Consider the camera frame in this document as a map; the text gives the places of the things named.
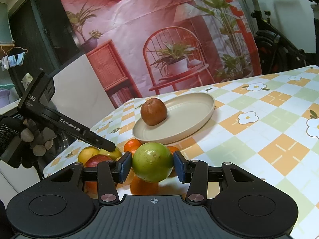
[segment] blue gripper pad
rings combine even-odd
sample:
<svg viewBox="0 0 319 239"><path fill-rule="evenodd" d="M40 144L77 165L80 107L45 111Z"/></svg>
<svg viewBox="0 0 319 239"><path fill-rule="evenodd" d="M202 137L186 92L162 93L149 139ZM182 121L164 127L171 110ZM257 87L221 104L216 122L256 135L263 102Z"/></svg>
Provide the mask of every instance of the blue gripper pad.
<svg viewBox="0 0 319 239"><path fill-rule="evenodd" d="M125 158L124 162L122 162L121 171L119 174L120 181L125 182L127 175L132 167L132 154L129 154L128 157Z"/></svg>
<svg viewBox="0 0 319 239"><path fill-rule="evenodd" d="M177 154L173 154L174 157L174 167L175 167L175 172L177 173L178 179L180 180L181 183L186 182L186 175L184 172L184 165L181 159L178 157Z"/></svg>

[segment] plate rim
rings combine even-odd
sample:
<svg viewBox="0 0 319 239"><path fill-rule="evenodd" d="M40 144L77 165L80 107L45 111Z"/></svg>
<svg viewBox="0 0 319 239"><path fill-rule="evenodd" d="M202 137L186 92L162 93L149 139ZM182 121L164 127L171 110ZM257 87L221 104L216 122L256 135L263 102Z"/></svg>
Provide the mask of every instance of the plate rim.
<svg viewBox="0 0 319 239"><path fill-rule="evenodd" d="M209 119L211 118L211 116L213 115L213 112L214 112L214 110L215 110L215 98L214 98L213 96L211 96L209 93L206 93L206 92L194 92L194 93L181 94L181 95L178 95L178 96L176 96L176 97L174 97L174 98L171 98L171 99L169 99L169 100L167 100L167 101L164 101L164 104L166 105L169 101L172 101L172 100L174 100L174 99L176 99L176 98L178 98L178 97L189 96L189 95L198 94L198 93L199 93L199 94L205 94L205 95L209 96L209 97L213 100L213 107L212 107L212 109L209 111L209 113L208 113L205 117L202 118L201 121L198 122L198 123L202 122L203 120L205 120L206 118L208 118L208 116L210 115L210 117L209 117L209 118L205 121L205 123L201 126L201 127L203 127L203 126L209 121ZM140 117L140 118L135 122L134 127L132 128L132 135L133 135L133 137L134 137L135 139L141 141L141 142L144 143L144 144L145 144L145 143L148 143L148 142L158 142L158 143L161 143L161 142L159 142L159 141L161 141L161 140L167 140L167 139L170 139L170 138L172 138L172 137L179 136L179 135L181 135L182 133L184 133L184 132L186 132L186 131L188 131L188 130L190 130L190 129L193 129L196 125L198 125L198 123L196 123L196 124L194 124L193 126L191 126L190 128L187 128L187 129L185 129L185 130L183 130L183 131L181 131L181 132L179 132L179 133L177 133L177 134L175 134L175 135L169 136L169 137L165 137L165 138L161 138L161 139L157 139L157 140L144 140L144 139L138 138L137 136L134 135L135 125L136 125L136 124L138 123L138 121L140 121L140 120L143 121L143 120L142 120L142 117ZM174 143L174 142L176 142L176 141L183 140L184 138L181 138L181 139L178 139L178 140L169 142L169 143L164 143L164 144L171 144L171 143Z"/></svg>

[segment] book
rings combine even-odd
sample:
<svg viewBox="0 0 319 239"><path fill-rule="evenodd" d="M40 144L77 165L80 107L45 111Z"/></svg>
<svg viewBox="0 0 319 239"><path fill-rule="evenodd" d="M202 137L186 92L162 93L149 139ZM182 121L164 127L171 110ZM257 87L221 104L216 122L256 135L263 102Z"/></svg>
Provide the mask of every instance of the book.
<svg viewBox="0 0 319 239"><path fill-rule="evenodd" d="M129 88L125 87L125 88L124 88L124 92L125 92L125 94L126 94L128 100L130 100L130 99L133 98L133 96L132 96L132 94L131 94Z"/></svg>
<svg viewBox="0 0 319 239"><path fill-rule="evenodd" d="M119 97L120 97L120 99L121 99L121 102L122 102L122 103L125 103L125 102L127 102L127 100L126 100L126 98L125 98L124 93L123 93L122 90L123 90L123 89L118 90L117 93L118 93L118 95L119 95Z"/></svg>
<svg viewBox="0 0 319 239"><path fill-rule="evenodd" d="M111 101L111 103L113 104L113 106L114 106L115 108L117 108L118 106L117 106L117 103L115 102L115 100L114 100L114 98L113 98L113 95L109 96L109 98L110 98L110 101Z"/></svg>
<svg viewBox="0 0 319 239"><path fill-rule="evenodd" d="M117 94L114 93L112 96L113 96L113 98L114 98L114 100L115 100L117 106L118 106L118 107L121 106L121 102L120 102L120 99L119 99L119 97L117 96Z"/></svg>
<svg viewBox="0 0 319 239"><path fill-rule="evenodd" d="M119 102L119 106L121 106L122 104L124 104L124 102L122 102L118 92L115 93L115 97L117 98L118 102Z"/></svg>

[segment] beige plate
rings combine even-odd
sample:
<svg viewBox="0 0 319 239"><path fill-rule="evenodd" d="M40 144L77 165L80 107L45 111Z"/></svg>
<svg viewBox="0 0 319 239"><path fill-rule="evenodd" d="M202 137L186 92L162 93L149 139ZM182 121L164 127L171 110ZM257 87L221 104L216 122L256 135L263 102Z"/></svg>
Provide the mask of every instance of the beige plate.
<svg viewBox="0 0 319 239"><path fill-rule="evenodd" d="M142 143L170 144L200 129L212 116L215 100L207 93L189 93L165 102L167 118L148 126L142 118L134 125L133 136Z"/></svg>

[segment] potted plant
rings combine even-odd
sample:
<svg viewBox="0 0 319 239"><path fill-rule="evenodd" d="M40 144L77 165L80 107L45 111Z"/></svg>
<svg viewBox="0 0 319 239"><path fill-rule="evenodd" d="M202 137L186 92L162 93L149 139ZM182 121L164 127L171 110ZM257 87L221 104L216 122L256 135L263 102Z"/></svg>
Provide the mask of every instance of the potted plant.
<svg viewBox="0 0 319 239"><path fill-rule="evenodd" d="M239 68L238 65L243 65L243 61L245 60L245 55L239 57L232 57L230 55L224 54L221 58L225 66L221 70L216 70L217 73L215 74L216 77L220 77L222 81L230 81L236 80L240 78L248 77L251 73L250 71L250 63L247 64L244 68Z"/></svg>
<svg viewBox="0 0 319 239"><path fill-rule="evenodd" d="M88 40L86 40L86 38L83 35L83 26L84 26L87 19L97 17L96 14L92 14L92 12L100 10L100 8L91 9L92 8L92 6L91 6L87 9L84 9L86 4L87 4L87 2L85 2L85 4L82 6L81 10L79 12L77 12L76 14L74 14L73 12L70 12L70 11L66 11L66 14L69 18L69 21L70 21L74 31L79 33L80 36L82 37L82 39L84 41L84 43L82 44L82 47L83 47L84 51L87 53L87 52L90 52L90 50L95 49L97 47L97 45L98 45L97 39L100 36L96 36L96 33L100 33L100 32L98 32L97 30L89 32L89 34L93 33L95 35L95 37L92 38L92 35L90 34L91 37Z"/></svg>
<svg viewBox="0 0 319 239"><path fill-rule="evenodd" d="M177 75L188 70L187 62L188 55L192 51L197 50L197 48L191 47L191 45L186 45L183 42L179 43L164 43L164 49L155 50L156 54L160 57L152 65L156 65L162 76Z"/></svg>
<svg viewBox="0 0 319 239"><path fill-rule="evenodd" d="M82 44L82 48L85 53L90 52L98 46L98 38L102 36L102 33L98 30L89 32L90 38Z"/></svg>

